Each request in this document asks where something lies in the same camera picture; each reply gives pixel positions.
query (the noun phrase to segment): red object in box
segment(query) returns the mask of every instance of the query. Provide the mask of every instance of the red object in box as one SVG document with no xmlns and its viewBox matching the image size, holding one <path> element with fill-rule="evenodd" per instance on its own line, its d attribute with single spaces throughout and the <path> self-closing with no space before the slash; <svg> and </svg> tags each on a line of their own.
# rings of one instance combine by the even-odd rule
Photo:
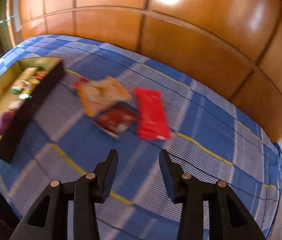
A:
<svg viewBox="0 0 282 240">
<path fill-rule="evenodd" d="M 171 132 L 164 115 L 164 108 L 161 99 L 161 92 L 134 88 L 140 106 L 140 120 L 137 135 L 143 139 L 171 138 Z"/>
</svg>

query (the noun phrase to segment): blue checkered fabric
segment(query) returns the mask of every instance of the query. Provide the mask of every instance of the blue checkered fabric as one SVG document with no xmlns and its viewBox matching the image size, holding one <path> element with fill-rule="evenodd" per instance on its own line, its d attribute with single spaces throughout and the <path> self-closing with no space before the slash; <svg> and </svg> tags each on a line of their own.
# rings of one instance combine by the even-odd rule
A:
<svg viewBox="0 0 282 240">
<path fill-rule="evenodd" d="M 181 205 L 168 198 L 158 163 L 160 149 L 198 179 L 226 181 L 269 237 L 282 193 L 282 154 L 262 128 L 208 87 L 163 63 L 111 44 L 65 35 L 27 39 L 0 59 L 0 76 L 17 60 L 61 57 L 65 76 L 28 125 L 11 164 L 0 160 L 0 191 L 22 217 L 53 179 L 73 181 L 93 171 L 110 149 L 119 152 L 111 196 L 96 205 L 101 239 L 176 239 Z M 136 125 L 114 139 L 84 114 L 71 84 L 79 75 L 115 77 L 134 87 L 160 90 L 173 137 L 136 136 Z M 69 205 L 69 214 L 73 203 Z M 204 239 L 209 204 L 204 202 Z M 73 238 L 71 226 L 69 239 Z"/>
</svg>

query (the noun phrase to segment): blue tablecloth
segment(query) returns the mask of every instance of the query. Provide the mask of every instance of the blue tablecloth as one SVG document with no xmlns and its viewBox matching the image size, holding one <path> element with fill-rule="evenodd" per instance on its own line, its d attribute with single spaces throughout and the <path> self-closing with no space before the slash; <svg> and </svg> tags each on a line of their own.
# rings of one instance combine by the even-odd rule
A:
<svg viewBox="0 0 282 240">
<path fill-rule="evenodd" d="M 96 205 L 101 239 L 176 239 L 181 205 L 167 197 L 158 164 L 158 153 L 166 148 L 174 162 L 200 180 L 229 183 L 269 237 L 282 192 L 282 156 L 246 114 L 163 63 L 78 37 L 27 39 L 0 59 L 0 76 L 15 61 L 39 56 L 62 57 L 68 71 L 28 125 L 11 164 L 0 160 L 0 191 L 19 217 L 51 180 L 76 180 L 116 149 L 111 196 Z M 135 108 L 134 87 L 160 90 L 172 139 L 140 139 L 136 125 L 118 140 L 107 135 L 84 114 L 70 88 L 78 74 L 92 80 L 115 77 L 132 94 L 128 104 Z M 204 239 L 208 232 L 205 202 Z"/>
</svg>

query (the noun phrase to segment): triangular cutout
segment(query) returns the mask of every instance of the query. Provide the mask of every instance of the triangular cutout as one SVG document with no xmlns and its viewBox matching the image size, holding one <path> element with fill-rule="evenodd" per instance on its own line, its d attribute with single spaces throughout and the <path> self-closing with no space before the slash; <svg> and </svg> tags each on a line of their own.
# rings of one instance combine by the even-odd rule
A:
<svg viewBox="0 0 282 240">
<path fill-rule="evenodd" d="M 28 224 L 30 226 L 43 228 L 45 227 L 47 211 L 49 210 L 51 196 L 47 195 L 34 210 L 30 218 L 28 219 Z"/>
<path fill-rule="evenodd" d="M 246 226 L 248 222 L 233 199 L 227 196 L 226 203 L 228 205 L 231 226 L 233 228 Z"/>
</svg>

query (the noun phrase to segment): metal pin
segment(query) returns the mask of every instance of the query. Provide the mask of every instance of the metal pin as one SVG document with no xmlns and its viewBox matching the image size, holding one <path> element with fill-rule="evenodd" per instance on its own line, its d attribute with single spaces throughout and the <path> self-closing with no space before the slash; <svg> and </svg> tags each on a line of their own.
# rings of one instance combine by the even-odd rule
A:
<svg viewBox="0 0 282 240">
<path fill-rule="evenodd" d="M 219 187 L 226 187 L 226 182 L 223 180 L 218 181 L 218 186 Z"/>
<path fill-rule="evenodd" d="M 95 174 L 93 172 L 90 172 L 88 173 L 86 176 L 85 176 L 87 179 L 94 179 L 95 178 Z"/>
<path fill-rule="evenodd" d="M 52 186 L 52 187 L 56 187 L 56 186 L 58 186 L 60 184 L 60 182 L 58 181 L 58 180 L 53 180 L 53 181 L 51 181 L 51 183 L 50 183 L 50 185 Z"/>
<path fill-rule="evenodd" d="M 186 172 L 185 172 L 185 173 L 182 174 L 182 178 L 183 178 L 183 179 L 191 179 L 191 177 L 192 177 L 192 176 L 191 176 L 190 173 L 186 173 Z"/>
</svg>

